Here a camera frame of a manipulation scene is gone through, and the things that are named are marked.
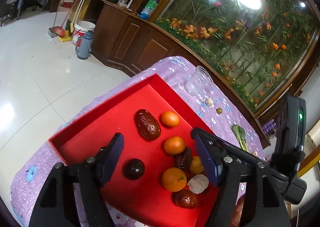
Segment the wooden counter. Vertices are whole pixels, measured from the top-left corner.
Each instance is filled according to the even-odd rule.
[[[207,69],[214,83],[252,125],[263,148],[270,145],[259,122],[235,91],[204,60],[157,25],[105,0],[94,30],[92,54],[107,66],[129,76],[138,74],[168,56],[183,56]]]

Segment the glass panel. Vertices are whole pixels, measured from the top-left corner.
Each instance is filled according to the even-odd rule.
[[[318,30],[304,0],[171,0],[155,23],[209,63],[252,111],[290,78]]]

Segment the black electronic device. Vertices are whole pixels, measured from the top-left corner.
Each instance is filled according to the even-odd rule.
[[[241,182],[246,182],[247,188],[240,227],[291,226],[284,200],[298,204],[307,189],[306,182],[297,177],[303,157],[306,107],[300,98],[285,99],[286,105],[279,113],[276,153],[270,165],[200,128],[192,130],[191,137],[209,181],[220,187],[205,227],[230,225]],[[71,166],[56,163],[40,191],[29,227],[80,227],[74,182],[80,184],[89,226],[114,227],[99,187],[111,179],[123,146],[123,135],[116,133],[95,157]]]

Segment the red tray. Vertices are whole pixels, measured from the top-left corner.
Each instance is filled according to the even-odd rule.
[[[159,121],[162,132],[156,140],[146,141],[140,136],[134,122],[134,115],[139,109],[146,109]],[[177,127],[168,128],[161,123],[160,116],[165,111],[179,115]],[[162,173],[174,167],[173,157],[163,150],[163,142],[180,136],[195,155],[190,131],[196,126],[212,132],[161,77],[153,75],[78,118],[49,142],[66,164],[71,165],[95,156],[116,132],[121,132],[124,135],[124,149],[111,181],[101,189],[104,200],[150,226],[202,227],[212,210],[218,189],[210,184],[198,195],[199,208],[183,209],[175,204],[172,193],[160,183]],[[131,158],[141,159],[146,166],[142,178],[135,181],[122,175],[123,164]]]

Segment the metal screw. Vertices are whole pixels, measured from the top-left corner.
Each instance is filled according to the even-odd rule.
[[[62,167],[62,165],[63,165],[62,162],[55,163],[54,168],[58,169],[58,168]]]
[[[86,161],[88,163],[93,163],[94,161],[96,161],[96,158],[95,157],[89,157],[89,158],[86,159]]]
[[[263,162],[261,162],[261,161],[259,161],[258,162],[258,167],[260,167],[260,168],[264,168],[266,165],[263,163]]]
[[[228,156],[224,157],[223,160],[226,163],[231,163],[233,161],[233,159],[231,157],[228,157]]]

